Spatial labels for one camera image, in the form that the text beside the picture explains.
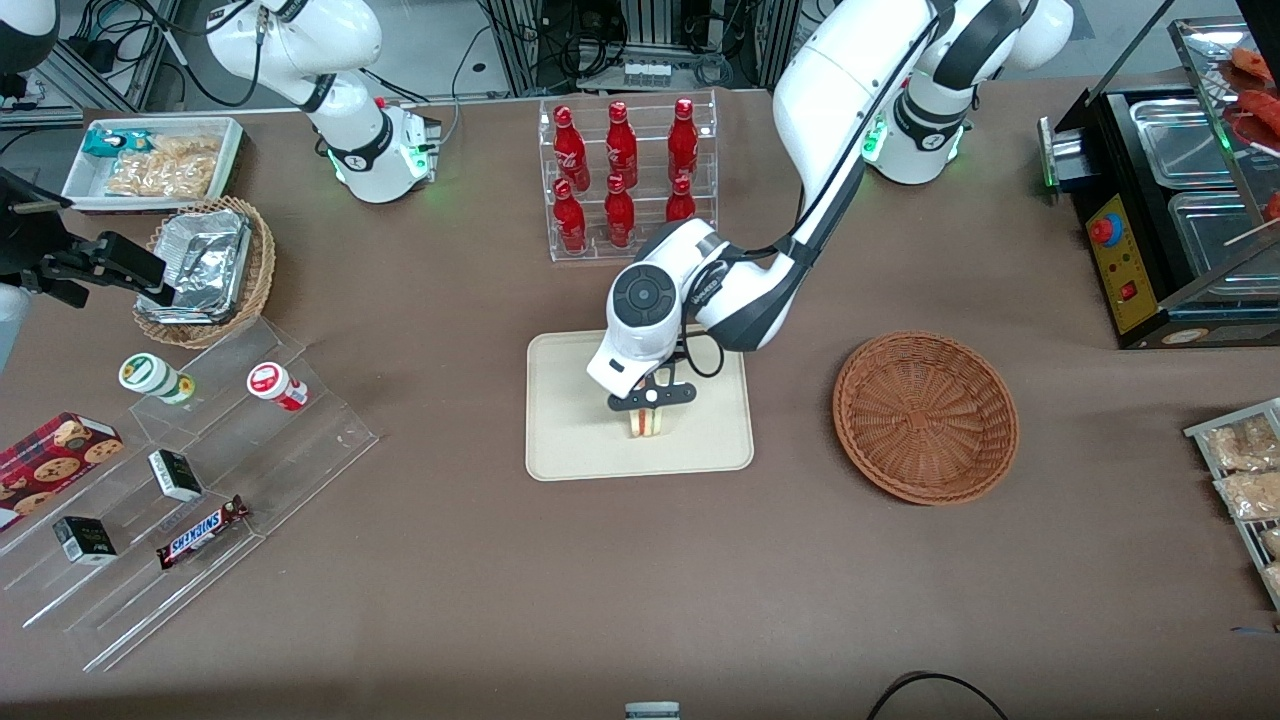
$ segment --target red bottle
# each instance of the red bottle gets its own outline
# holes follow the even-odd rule
[[[609,172],[622,176],[627,187],[635,187],[640,181],[640,158],[636,151],[636,131],[627,122],[627,104],[616,100],[609,102],[609,135],[604,138],[609,149]]]
[[[586,218],[582,217],[582,206],[573,197],[573,188],[567,179],[556,178],[552,188],[556,192],[552,214],[556,215],[556,227],[559,229],[564,252],[581,255],[586,252]]]
[[[573,183],[573,190],[586,192],[591,187],[591,172],[586,169],[586,143],[582,133],[573,127],[573,113],[561,105],[553,113],[556,118],[556,164],[561,174]]]
[[[671,182],[685,174],[698,174],[698,127],[694,126],[694,101],[676,100],[676,122],[667,136],[667,177]]]
[[[698,205],[689,196],[689,176],[680,176],[671,183],[671,197],[667,199],[667,222],[687,220],[694,217]]]
[[[636,206],[627,195],[622,176],[609,176],[609,196],[604,199],[604,214],[609,218],[609,242],[614,247],[631,246],[631,231],[636,227]]]

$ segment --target brown table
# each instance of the brown table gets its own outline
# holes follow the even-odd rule
[[[691,720],[861,717],[901,673],[936,669],[1014,717],[1275,717],[1280,641],[1230,632],[1275,615],[1180,429],[1277,395],[1276,351],[1115,350],[1070,206],[1036,190],[1034,120],[1079,86],[984,86],[941,179],[868,176],[748,360],[750,468],[559,484],[524,469],[525,347],[603,327],[617,268],[547,258],[536,104],[467,106],[439,182],[389,206],[334,182],[302,115],[241,115],[236,191],[279,243],[266,314],[385,439],[108,674],[83,675],[56,632],[0,623],[0,702],[600,719],[671,698]],[[721,104],[722,229],[764,245],[799,183],[768,96]],[[137,238],[154,224],[73,218]],[[129,301],[36,304],[0,379],[0,438],[134,400],[83,348],[189,357],[145,341]],[[897,502],[835,439],[841,361],[908,328],[977,348],[1018,402],[1018,461],[979,502]],[[882,717],[983,710],[915,685]]]

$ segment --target aluminum foil container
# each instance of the aluminum foil container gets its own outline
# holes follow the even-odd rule
[[[155,254],[165,261],[164,279],[173,305],[138,297],[136,309],[160,324],[221,324],[236,315],[252,222],[234,210],[174,215],[160,228]]]

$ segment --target yellow control panel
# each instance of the yellow control panel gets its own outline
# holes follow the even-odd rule
[[[1093,247],[1093,261],[1102,275],[1107,304],[1116,328],[1126,333],[1153,316],[1160,306],[1151,290],[1151,279],[1142,265],[1138,243],[1129,229],[1129,215],[1120,196],[1112,197],[1084,224]]]

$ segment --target red switch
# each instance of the red switch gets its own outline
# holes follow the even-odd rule
[[[1111,220],[1106,218],[1093,220],[1093,224],[1089,225],[1089,240],[1097,242],[1098,245],[1108,242],[1114,234],[1115,225],[1112,225]]]

